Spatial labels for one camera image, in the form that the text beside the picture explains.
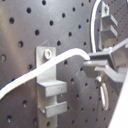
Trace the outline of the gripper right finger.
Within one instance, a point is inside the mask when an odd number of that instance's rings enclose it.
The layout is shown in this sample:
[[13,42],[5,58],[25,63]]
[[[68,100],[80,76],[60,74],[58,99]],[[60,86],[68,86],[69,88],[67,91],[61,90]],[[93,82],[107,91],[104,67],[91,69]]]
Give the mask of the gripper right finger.
[[92,59],[110,59],[114,62],[128,62],[128,38],[124,39],[114,47],[103,51],[90,53]]

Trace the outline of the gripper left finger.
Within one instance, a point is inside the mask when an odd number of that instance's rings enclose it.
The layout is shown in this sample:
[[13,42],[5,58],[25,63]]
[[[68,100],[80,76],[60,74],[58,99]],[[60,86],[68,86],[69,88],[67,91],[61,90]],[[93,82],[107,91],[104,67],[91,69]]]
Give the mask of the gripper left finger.
[[90,78],[94,78],[100,74],[105,74],[108,78],[116,83],[123,83],[125,80],[125,74],[117,73],[109,66],[107,60],[85,61],[82,65],[82,68],[86,75]]

